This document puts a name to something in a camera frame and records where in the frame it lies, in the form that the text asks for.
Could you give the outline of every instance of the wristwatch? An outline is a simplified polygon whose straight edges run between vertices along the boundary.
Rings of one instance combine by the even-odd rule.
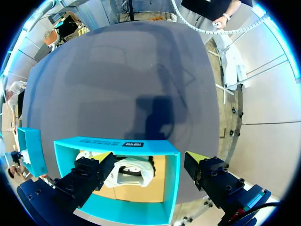
[[[226,17],[228,21],[231,19],[231,17],[230,17],[228,14],[223,13],[222,15],[223,15],[224,17]]]

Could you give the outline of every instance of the black shirt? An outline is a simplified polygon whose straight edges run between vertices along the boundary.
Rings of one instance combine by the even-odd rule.
[[[252,0],[240,0],[242,3],[252,6]],[[209,20],[216,20],[225,13],[232,0],[183,0],[182,6],[208,18]]]

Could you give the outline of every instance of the person's hand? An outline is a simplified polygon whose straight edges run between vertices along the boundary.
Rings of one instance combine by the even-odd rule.
[[[21,169],[20,169],[20,168],[17,168],[17,169],[16,169],[16,171],[17,171],[17,174],[19,174],[19,175],[20,175],[20,174],[22,174],[22,172],[21,172]]]
[[[214,20],[214,22],[221,22],[222,26],[220,28],[217,28],[218,30],[220,29],[224,29],[224,27],[226,27],[227,25],[227,18],[225,16],[221,16],[220,18],[217,18],[216,20]]]

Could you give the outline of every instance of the cyan cardboard box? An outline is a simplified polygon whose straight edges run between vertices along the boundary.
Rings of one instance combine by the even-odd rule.
[[[19,127],[17,132],[20,151],[27,149],[31,162],[30,164],[23,162],[23,165],[35,178],[47,174],[48,170],[44,159],[40,131]]]
[[[74,168],[80,150],[117,155],[166,156],[164,201],[128,202],[92,194],[81,211],[105,220],[131,225],[167,225],[171,222],[180,177],[180,153],[166,140],[117,140],[73,137],[54,141],[56,161],[62,177]]]

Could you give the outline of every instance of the gray table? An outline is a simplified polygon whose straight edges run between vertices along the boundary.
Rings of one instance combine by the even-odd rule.
[[[40,129],[51,178],[53,141],[168,139],[182,155],[218,153],[214,76],[200,35],[165,21],[122,23],[79,36],[32,69],[24,127]],[[177,203],[201,198],[181,168]]]

